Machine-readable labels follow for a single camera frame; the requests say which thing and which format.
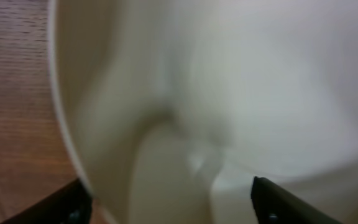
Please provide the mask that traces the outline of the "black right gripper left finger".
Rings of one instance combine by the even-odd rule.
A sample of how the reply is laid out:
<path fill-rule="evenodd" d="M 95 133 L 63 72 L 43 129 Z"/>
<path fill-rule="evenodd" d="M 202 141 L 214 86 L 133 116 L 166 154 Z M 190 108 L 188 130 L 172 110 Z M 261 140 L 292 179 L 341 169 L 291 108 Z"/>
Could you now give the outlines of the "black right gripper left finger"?
<path fill-rule="evenodd" d="M 89 224 L 92 198 L 76 179 L 1 224 Z"/>

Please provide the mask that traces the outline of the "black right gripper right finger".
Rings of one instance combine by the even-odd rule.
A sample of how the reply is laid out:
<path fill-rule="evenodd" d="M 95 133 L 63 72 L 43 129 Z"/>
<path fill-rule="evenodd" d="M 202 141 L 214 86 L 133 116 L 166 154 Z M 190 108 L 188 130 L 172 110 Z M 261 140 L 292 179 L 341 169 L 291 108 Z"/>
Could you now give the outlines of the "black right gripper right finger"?
<path fill-rule="evenodd" d="M 259 224 L 341 224 L 265 177 L 253 178 L 250 197 Z"/>

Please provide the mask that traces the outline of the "cream white bowl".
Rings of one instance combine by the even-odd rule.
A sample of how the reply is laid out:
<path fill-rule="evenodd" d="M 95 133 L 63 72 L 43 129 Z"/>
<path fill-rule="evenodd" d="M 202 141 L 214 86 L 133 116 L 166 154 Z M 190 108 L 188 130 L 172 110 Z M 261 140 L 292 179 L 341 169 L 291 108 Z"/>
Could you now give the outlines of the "cream white bowl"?
<path fill-rule="evenodd" d="M 358 223 L 358 1 L 51 1 L 48 38 L 108 223 L 255 223 L 255 176 Z"/>

